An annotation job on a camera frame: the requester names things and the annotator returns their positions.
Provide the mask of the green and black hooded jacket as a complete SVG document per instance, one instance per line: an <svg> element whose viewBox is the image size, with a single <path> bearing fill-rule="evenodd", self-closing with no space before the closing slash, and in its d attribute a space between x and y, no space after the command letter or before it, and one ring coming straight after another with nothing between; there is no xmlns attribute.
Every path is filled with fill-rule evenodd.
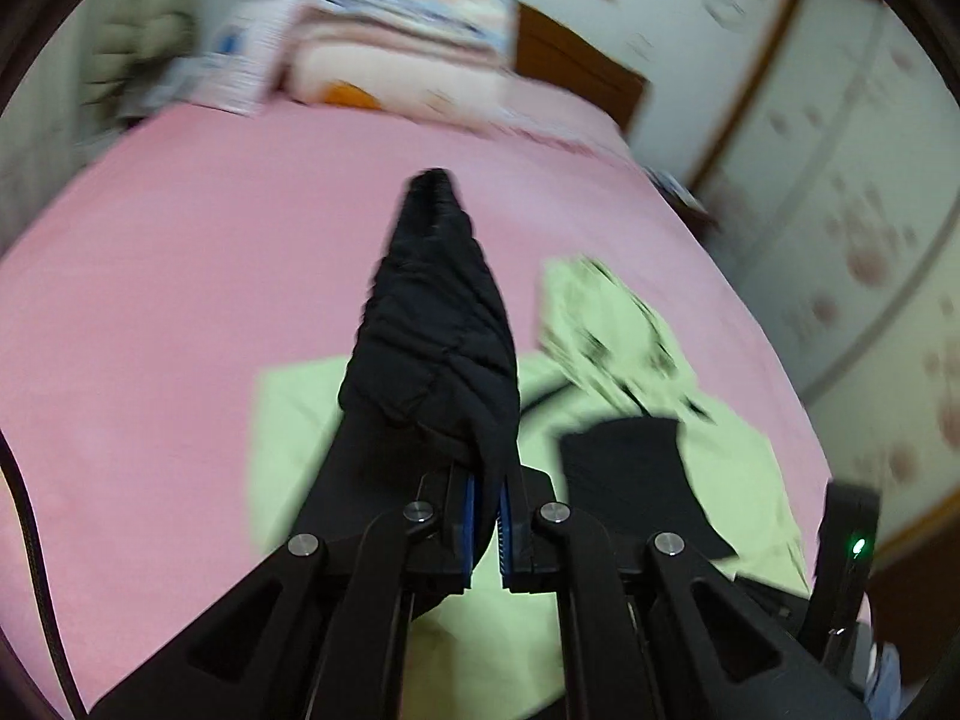
<svg viewBox="0 0 960 720"><path fill-rule="evenodd" d="M555 260L540 348L519 355L469 215L441 169L407 185L347 356L275 367L254 413L249 512L272 554L298 533L363 535L428 475L475 484L469 588L417 598L398 713L510 707L565 692L551 593L512 593L500 494L525 466L613 536L674 532L727 578L807 583L804 544L770 441L698 385L674 333L601 262Z"/></svg>

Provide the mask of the dark wooden nightstand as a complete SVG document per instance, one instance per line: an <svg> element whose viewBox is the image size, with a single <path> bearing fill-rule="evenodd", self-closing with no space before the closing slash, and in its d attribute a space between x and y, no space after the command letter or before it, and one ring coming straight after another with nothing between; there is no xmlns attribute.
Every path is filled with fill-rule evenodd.
<svg viewBox="0 0 960 720"><path fill-rule="evenodd" d="M670 176L669 172L656 171L649 167L644 172L651 184L658 189L664 202L674 210L675 215L679 216L695 239L700 242L706 241L709 232L715 231L718 226L713 215L706 210L706 206L685 185Z"/></svg>

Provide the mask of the floral sliding wardrobe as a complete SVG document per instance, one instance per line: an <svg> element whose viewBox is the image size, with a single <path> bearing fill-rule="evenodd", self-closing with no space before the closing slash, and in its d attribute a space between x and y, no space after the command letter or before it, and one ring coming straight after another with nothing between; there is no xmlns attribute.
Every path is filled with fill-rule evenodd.
<svg viewBox="0 0 960 720"><path fill-rule="evenodd" d="M958 488L958 106L884 0L788 0L698 172L709 250L880 534Z"/></svg>

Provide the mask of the pink bed sheet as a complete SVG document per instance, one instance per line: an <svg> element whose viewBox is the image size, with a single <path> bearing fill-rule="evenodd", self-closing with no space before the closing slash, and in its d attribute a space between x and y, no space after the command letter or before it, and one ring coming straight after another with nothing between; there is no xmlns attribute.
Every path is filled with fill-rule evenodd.
<svg viewBox="0 0 960 720"><path fill-rule="evenodd" d="M398 199L430 167L454 176L519 348L542 263L601 260L771 440L814 541L828 468L809 418L636 164L286 99L256 117L183 104L76 177L2 263L2 429L86 702L256 564L256 378L352 349Z"/></svg>

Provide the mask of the pink pillow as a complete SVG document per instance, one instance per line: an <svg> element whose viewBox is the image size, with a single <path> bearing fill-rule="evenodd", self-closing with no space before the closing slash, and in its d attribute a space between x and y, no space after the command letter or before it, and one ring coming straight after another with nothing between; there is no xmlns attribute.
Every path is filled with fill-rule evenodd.
<svg viewBox="0 0 960 720"><path fill-rule="evenodd" d="M475 128L511 130L610 151L626 146L620 127L600 107L567 89L519 75L501 78L498 98Z"/></svg>

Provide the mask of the folded pink cartoon quilt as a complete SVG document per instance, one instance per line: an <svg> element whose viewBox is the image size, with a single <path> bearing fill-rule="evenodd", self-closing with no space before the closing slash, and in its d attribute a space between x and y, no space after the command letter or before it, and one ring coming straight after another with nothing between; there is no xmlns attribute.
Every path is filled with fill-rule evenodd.
<svg viewBox="0 0 960 720"><path fill-rule="evenodd" d="M509 75L496 67L376 44L308 39L293 54L286 91L302 103L329 104L332 91L348 88L384 110L466 115L478 109L485 115L500 107L508 82Z"/></svg>

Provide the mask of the brown wooden headboard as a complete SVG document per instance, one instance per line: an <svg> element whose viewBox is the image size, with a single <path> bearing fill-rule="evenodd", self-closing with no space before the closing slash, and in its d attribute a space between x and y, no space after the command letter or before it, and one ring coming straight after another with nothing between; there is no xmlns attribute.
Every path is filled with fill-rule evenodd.
<svg viewBox="0 0 960 720"><path fill-rule="evenodd" d="M514 70L578 94L628 135L646 93L641 73L620 64L537 8L517 4Z"/></svg>

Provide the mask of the white pillow with blue print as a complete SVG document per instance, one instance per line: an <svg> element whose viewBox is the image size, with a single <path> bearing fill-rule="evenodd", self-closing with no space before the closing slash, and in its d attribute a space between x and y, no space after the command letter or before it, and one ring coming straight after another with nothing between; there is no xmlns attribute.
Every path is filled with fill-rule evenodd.
<svg viewBox="0 0 960 720"><path fill-rule="evenodd" d="M189 101L229 114L256 114L278 80L304 4L247 0L238 5L200 62Z"/></svg>

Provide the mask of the folded floral blue quilt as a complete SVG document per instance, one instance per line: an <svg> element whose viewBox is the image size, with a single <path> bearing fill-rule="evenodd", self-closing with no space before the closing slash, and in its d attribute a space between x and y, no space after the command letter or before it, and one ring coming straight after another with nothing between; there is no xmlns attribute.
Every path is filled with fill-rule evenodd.
<svg viewBox="0 0 960 720"><path fill-rule="evenodd" d="M516 34L512 0L313 0L329 15L378 25L456 46L506 55Z"/></svg>

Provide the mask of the beige puffer coat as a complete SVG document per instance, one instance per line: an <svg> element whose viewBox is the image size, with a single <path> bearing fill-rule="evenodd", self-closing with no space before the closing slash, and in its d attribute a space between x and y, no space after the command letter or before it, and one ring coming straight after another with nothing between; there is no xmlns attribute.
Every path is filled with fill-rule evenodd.
<svg viewBox="0 0 960 720"><path fill-rule="evenodd" d="M83 125L109 127L127 88L190 54L197 34L197 0L93 0L82 48Z"/></svg>

